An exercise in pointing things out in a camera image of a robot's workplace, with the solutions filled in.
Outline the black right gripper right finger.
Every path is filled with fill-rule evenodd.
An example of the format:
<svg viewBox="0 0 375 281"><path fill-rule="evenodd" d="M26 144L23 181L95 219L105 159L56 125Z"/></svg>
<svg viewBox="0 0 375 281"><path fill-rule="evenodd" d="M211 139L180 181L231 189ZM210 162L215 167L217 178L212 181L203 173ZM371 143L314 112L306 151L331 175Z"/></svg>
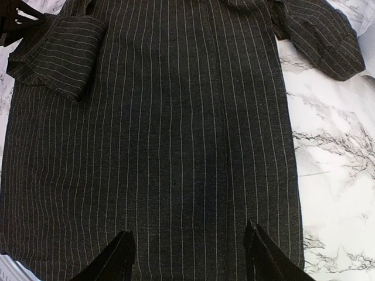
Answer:
<svg viewBox="0 0 375 281"><path fill-rule="evenodd" d="M243 238L247 280L313 281L291 261L260 225L248 221Z"/></svg>

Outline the black pinstriped long sleeve shirt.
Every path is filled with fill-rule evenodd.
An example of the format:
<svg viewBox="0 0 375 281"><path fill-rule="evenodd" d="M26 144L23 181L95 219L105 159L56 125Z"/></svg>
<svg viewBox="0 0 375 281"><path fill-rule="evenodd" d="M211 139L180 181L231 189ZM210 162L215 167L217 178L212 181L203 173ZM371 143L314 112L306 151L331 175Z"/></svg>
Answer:
<svg viewBox="0 0 375 281"><path fill-rule="evenodd" d="M130 231L135 280L243 280L254 221L304 267L278 40L365 68L326 1L66 1L7 35L1 252L66 280Z"/></svg>

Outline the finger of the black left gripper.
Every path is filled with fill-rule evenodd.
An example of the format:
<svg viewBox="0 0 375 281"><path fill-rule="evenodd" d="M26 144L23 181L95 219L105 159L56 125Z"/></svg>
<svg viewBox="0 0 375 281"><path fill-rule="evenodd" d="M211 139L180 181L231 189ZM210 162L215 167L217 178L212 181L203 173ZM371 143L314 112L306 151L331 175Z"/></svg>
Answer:
<svg viewBox="0 0 375 281"><path fill-rule="evenodd" d="M24 1L1 1L1 46L23 38L25 30L46 23L45 14Z"/></svg>

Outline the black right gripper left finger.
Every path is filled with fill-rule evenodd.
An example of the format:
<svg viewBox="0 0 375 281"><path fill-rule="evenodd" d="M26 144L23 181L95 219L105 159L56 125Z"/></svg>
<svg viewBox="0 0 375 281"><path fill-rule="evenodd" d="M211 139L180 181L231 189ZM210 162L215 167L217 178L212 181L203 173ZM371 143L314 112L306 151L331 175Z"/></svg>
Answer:
<svg viewBox="0 0 375 281"><path fill-rule="evenodd" d="M84 270L71 281L129 281L135 263L132 231L121 231Z"/></svg>

